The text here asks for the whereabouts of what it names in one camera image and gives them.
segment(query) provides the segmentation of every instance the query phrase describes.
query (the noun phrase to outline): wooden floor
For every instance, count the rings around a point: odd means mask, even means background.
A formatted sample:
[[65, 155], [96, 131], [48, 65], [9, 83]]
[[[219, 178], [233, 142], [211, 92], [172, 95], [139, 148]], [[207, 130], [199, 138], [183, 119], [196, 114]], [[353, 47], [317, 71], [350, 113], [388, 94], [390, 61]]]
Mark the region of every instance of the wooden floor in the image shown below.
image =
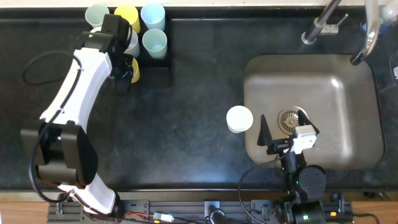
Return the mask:
[[[353, 202], [354, 212], [373, 213], [383, 224], [398, 224], [398, 202]], [[44, 224], [48, 204], [45, 202], [2, 202], [0, 224]], [[376, 223], [372, 218], [356, 218], [355, 224]]]

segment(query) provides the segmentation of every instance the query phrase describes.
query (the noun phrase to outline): sink basin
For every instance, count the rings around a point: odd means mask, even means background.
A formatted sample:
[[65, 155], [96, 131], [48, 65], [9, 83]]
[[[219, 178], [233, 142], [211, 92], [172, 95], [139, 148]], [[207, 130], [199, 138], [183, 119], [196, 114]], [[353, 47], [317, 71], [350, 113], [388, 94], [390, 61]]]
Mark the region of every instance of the sink basin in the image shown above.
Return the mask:
[[260, 164], [275, 159], [257, 146], [260, 116], [273, 139], [286, 138], [303, 109], [320, 130], [315, 146], [304, 151], [307, 164], [323, 168], [363, 169], [384, 154], [381, 120], [371, 68], [352, 66], [350, 55], [262, 55], [244, 70], [244, 105], [253, 125], [246, 150]]

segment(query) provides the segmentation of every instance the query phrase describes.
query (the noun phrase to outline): faucet base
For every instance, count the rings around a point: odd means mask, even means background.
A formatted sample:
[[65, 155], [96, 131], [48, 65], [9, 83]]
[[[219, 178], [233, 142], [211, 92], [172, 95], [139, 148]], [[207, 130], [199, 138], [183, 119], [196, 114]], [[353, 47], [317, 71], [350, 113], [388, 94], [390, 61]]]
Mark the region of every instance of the faucet base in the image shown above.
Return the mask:
[[316, 38], [313, 41], [307, 40], [305, 38], [305, 32], [301, 35], [301, 40], [304, 42], [304, 44], [307, 44], [307, 45], [311, 45], [311, 44], [315, 43], [315, 41], [317, 41]]

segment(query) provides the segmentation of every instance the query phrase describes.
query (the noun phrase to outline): white wall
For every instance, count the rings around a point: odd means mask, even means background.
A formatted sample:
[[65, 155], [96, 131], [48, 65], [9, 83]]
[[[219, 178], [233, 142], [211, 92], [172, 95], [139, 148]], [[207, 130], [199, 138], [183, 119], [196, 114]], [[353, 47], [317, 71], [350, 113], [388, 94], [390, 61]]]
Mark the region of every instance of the white wall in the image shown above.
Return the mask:
[[[391, 0], [378, 0], [384, 5]], [[143, 6], [159, 2], [164, 6], [324, 6], [330, 0], [0, 0], [0, 7], [88, 7], [102, 3], [107, 6], [134, 4]], [[363, 6], [364, 0], [342, 0], [340, 6]]]

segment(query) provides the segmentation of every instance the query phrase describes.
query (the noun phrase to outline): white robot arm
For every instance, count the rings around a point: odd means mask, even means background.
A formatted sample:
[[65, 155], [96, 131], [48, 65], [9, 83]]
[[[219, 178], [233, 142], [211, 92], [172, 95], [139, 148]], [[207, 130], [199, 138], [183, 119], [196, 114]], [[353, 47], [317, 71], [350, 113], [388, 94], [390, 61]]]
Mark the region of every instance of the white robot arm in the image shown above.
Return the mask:
[[43, 199], [47, 197], [39, 193], [33, 176], [69, 192], [86, 212], [121, 218], [124, 205], [96, 173], [98, 159], [86, 130], [90, 111], [106, 78], [132, 77], [132, 56], [123, 54], [129, 42], [129, 23], [120, 16], [107, 14], [102, 30], [105, 32], [82, 33], [73, 53], [79, 63], [72, 62], [51, 105], [40, 120], [25, 125], [21, 135], [25, 148], [32, 154], [30, 180]]

